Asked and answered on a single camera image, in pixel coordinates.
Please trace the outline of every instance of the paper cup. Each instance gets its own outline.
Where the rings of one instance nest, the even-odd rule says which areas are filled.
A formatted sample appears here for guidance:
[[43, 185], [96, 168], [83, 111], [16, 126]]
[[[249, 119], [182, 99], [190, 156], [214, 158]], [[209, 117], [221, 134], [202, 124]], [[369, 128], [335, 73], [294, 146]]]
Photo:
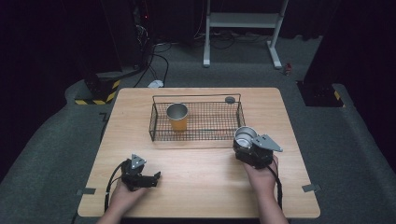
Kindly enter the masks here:
[[166, 108], [166, 115], [171, 122], [173, 131], [183, 132], [187, 130], [187, 115], [189, 109], [182, 103], [174, 103]]

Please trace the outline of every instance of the table top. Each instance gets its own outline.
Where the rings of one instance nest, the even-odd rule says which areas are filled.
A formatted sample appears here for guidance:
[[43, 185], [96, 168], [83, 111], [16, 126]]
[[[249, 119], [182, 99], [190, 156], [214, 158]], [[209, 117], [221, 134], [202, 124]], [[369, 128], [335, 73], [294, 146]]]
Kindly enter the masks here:
[[318, 217], [315, 193], [302, 189], [311, 182], [276, 88], [121, 89], [86, 185], [95, 193], [82, 196], [78, 214], [100, 217], [104, 213], [107, 182], [134, 153], [147, 160], [142, 175], [159, 171], [162, 175], [157, 188], [151, 188], [127, 217], [258, 217], [257, 201], [242, 162], [234, 156], [233, 140], [152, 141], [149, 135], [153, 95], [229, 93], [241, 94], [246, 125], [258, 134], [268, 134], [283, 148], [275, 155], [285, 216]]

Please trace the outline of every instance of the wire basket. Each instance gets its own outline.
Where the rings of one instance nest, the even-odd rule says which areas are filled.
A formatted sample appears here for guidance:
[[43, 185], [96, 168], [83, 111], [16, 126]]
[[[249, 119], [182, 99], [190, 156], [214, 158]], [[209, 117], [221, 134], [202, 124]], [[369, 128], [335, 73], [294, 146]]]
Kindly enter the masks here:
[[[152, 141], [233, 140], [245, 126], [241, 94], [154, 95], [149, 134]], [[182, 103], [189, 109], [187, 130], [172, 130], [166, 108]]]

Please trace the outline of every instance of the dark background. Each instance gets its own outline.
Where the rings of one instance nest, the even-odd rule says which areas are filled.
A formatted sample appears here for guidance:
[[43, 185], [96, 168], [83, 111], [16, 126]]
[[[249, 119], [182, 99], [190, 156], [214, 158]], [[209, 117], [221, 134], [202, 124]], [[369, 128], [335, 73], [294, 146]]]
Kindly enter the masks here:
[[[2, 179], [36, 129], [66, 104], [64, 91], [84, 78], [66, 44], [64, 27], [68, 11], [85, 8], [79, 13], [81, 22], [90, 27], [83, 32], [86, 36], [81, 35], [73, 22], [68, 24], [81, 40], [89, 67], [94, 68], [94, 72], [117, 70], [117, 54], [101, 2], [82, 2], [12, 0], [1, 3]], [[278, 1], [230, 2], [212, 1], [212, 11], [271, 12], [280, 7]], [[200, 27], [205, 1], [147, 3], [153, 38], [192, 42]], [[310, 81], [346, 86], [393, 169], [396, 161], [391, 141], [396, 128], [396, 111], [392, 106], [396, 99], [393, 88], [396, 45], [391, 29], [396, 27], [395, 14], [395, 7], [386, 0], [292, 0], [280, 31], [280, 36], [285, 38], [302, 35], [310, 39], [324, 35], [307, 74]], [[88, 49], [104, 52], [98, 54]]]

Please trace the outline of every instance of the metal stand leg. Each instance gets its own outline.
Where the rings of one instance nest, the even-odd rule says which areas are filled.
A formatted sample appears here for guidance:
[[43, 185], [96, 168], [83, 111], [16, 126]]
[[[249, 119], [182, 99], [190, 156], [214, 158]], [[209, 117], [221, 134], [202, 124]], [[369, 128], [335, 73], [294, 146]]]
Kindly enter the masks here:
[[277, 53], [276, 53], [275, 43], [277, 41], [277, 36], [279, 35], [280, 27], [282, 26], [283, 18], [285, 17], [285, 11], [286, 11], [286, 7], [288, 6], [288, 2], [289, 2], [289, 0], [283, 1], [282, 8], [280, 9], [280, 12], [279, 12], [279, 16], [277, 17], [276, 27], [274, 30], [273, 38], [272, 38], [272, 40], [267, 41], [267, 46], [268, 46], [268, 49], [270, 50], [270, 54], [271, 54], [271, 57], [274, 62], [274, 67], [276, 69], [282, 68], [282, 63], [280, 63], [279, 57], [277, 56]]
[[204, 67], [210, 66], [210, 38], [209, 38], [209, 35], [210, 35], [210, 0], [207, 0]]

